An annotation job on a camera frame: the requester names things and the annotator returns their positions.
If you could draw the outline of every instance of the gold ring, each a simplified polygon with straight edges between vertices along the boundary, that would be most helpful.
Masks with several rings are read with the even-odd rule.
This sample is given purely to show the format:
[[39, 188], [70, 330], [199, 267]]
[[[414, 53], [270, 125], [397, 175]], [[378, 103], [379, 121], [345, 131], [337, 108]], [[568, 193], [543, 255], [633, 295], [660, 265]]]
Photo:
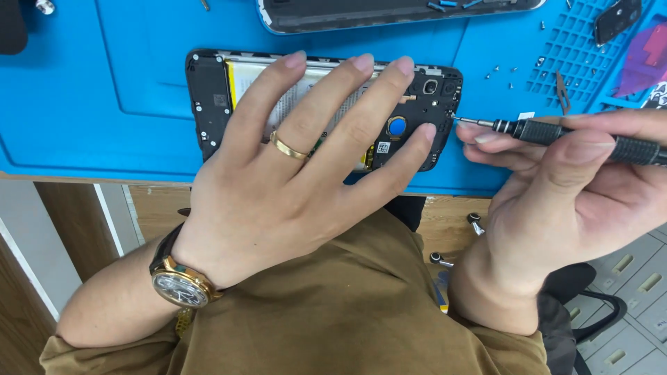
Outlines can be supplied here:
[[276, 148], [278, 148], [278, 150], [280, 150], [280, 152], [297, 160], [305, 160], [308, 157], [307, 153], [300, 153], [292, 149], [290, 146], [284, 144], [280, 139], [278, 139], [278, 134], [276, 134], [276, 132], [277, 130], [274, 130], [273, 133], [271, 133], [271, 142], [276, 146]]

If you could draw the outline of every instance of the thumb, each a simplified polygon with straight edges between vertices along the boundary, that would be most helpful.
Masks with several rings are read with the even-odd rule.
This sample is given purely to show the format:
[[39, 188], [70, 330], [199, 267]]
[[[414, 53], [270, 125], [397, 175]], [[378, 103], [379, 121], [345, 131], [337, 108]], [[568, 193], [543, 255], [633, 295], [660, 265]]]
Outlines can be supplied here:
[[525, 210], [539, 214], [574, 206], [579, 193], [614, 151], [614, 138], [598, 130], [578, 130], [556, 140], [544, 153], [540, 169], [522, 196]]

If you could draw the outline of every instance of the right hand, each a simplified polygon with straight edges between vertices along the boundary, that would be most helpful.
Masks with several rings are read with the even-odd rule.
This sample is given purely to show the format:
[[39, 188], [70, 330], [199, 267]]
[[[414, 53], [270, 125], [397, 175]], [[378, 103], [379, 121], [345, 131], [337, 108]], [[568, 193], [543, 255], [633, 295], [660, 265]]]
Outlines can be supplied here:
[[575, 129], [549, 147], [459, 123], [466, 157], [514, 171], [489, 207], [486, 235], [494, 282], [535, 294], [568, 264], [605, 256], [667, 222], [667, 169], [607, 161], [609, 134], [667, 146], [667, 111], [542, 119]]
[[[191, 213], [172, 250], [218, 289], [315, 251], [403, 192], [430, 152], [435, 126], [423, 124], [383, 168], [356, 185], [343, 180], [375, 141], [414, 78], [414, 62], [391, 63], [304, 165], [274, 145], [260, 147], [267, 118], [305, 72], [305, 55], [266, 68], [243, 95], [220, 149], [200, 169]], [[353, 57], [318, 82], [277, 135], [308, 153], [329, 120], [374, 70], [370, 54]]]

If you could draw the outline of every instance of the black screwdriver handle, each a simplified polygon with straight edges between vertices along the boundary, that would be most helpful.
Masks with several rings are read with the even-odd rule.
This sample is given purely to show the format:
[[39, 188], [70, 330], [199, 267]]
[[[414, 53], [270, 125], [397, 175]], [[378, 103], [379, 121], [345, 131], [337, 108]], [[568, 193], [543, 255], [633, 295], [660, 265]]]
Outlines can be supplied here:
[[[572, 129], [553, 123], [520, 120], [516, 123], [512, 137], [521, 141], [549, 146], [558, 138], [572, 131]], [[661, 154], [658, 142], [627, 138], [621, 135], [613, 135], [613, 137], [616, 140], [616, 147], [609, 157], [611, 160], [637, 165], [663, 164], [662, 160], [656, 160]]]

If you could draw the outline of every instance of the fingernail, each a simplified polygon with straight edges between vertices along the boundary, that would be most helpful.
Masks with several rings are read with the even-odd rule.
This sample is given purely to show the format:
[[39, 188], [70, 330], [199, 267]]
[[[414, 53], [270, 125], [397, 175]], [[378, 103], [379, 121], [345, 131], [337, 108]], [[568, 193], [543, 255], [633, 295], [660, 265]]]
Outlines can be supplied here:
[[305, 63], [305, 51], [296, 51], [291, 55], [285, 56], [285, 66], [294, 69]]
[[374, 63], [375, 59], [370, 53], [364, 53], [352, 61], [352, 65], [364, 73], [371, 73], [373, 71]]
[[565, 158], [573, 164], [584, 164], [609, 154], [615, 143], [572, 142], [565, 150]]
[[433, 125], [432, 123], [427, 123], [425, 134], [426, 134], [426, 139], [433, 142], [433, 138], [436, 137], [436, 126]]
[[581, 114], [578, 114], [578, 115], [567, 115], [567, 116], [565, 116], [565, 118], [566, 119], [571, 119], [571, 120], [576, 120], [576, 119], [583, 119], [583, 118], [590, 117], [590, 116], [592, 116], [590, 113], [581, 113]]
[[483, 133], [475, 137], [475, 141], [477, 143], [487, 143], [491, 141], [495, 141], [496, 139], [500, 138], [500, 134], [495, 133], [493, 131], [489, 131], [488, 133]]
[[410, 76], [414, 72], [415, 62], [412, 61], [410, 56], [403, 56], [398, 60], [392, 61], [389, 65], [397, 67], [403, 74]]

